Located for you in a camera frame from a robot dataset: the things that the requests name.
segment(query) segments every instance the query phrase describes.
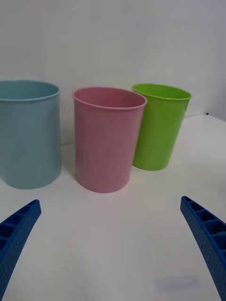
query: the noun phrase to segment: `white wall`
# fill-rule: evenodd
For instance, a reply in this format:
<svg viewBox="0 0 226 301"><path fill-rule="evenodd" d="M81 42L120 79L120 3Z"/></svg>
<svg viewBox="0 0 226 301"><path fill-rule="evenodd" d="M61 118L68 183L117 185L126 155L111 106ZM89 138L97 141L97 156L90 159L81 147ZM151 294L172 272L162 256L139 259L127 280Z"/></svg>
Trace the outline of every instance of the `white wall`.
<svg viewBox="0 0 226 301"><path fill-rule="evenodd" d="M224 0L2 0L0 79L61 88L62 143L73 141L71 92L135 82L192 92L187 114L222 94Z"/></svg>

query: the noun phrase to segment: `blue plastic part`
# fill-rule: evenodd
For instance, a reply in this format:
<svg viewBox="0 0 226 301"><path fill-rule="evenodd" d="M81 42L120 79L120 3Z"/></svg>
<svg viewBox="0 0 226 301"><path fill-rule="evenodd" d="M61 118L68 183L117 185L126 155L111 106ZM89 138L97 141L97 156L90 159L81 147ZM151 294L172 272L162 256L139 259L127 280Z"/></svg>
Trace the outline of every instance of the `blue plastic part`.
<svg viewBox="0 0 226 301"><path fill-rule="evenodd" d="M0 301L25 242L40 214L40 203L36 199L0 224Z"/></svg>
<svg viewBox="0 0 226 301"><path fill-rule="evenodd" d="M222 301L226 301L226 224L188 197L180 210L206 261Z"/></svg>

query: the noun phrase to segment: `light blue cup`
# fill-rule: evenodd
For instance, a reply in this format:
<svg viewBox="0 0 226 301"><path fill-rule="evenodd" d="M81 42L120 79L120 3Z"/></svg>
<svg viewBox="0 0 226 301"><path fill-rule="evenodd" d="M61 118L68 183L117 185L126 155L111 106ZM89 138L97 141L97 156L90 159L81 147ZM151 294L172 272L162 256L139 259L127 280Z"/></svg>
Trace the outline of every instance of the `light blue cup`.
<svg viewBox="0 0 226 301"><path fill-rule="evenodd" d="M38 188L60 174L59 89L45 82L0 81L0 176Z"/></svg>

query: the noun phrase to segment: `white table surface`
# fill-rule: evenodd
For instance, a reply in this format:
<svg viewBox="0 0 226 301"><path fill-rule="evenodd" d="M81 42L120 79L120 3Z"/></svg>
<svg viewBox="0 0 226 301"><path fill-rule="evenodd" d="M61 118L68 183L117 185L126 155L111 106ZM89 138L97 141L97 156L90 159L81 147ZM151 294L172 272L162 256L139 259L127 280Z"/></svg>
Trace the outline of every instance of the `white table surface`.
<svg viewBox="0 0 226 301"><path fill-rule="evenodd" d="M33 199L42 215L3 301L216 301L208 268L180 212L187 195L226 221L226 123L186 118L169 166L132 168L119 192L99 194L74 179L74 146L61 175L18 190L0 181L0 221Z"/></svg>

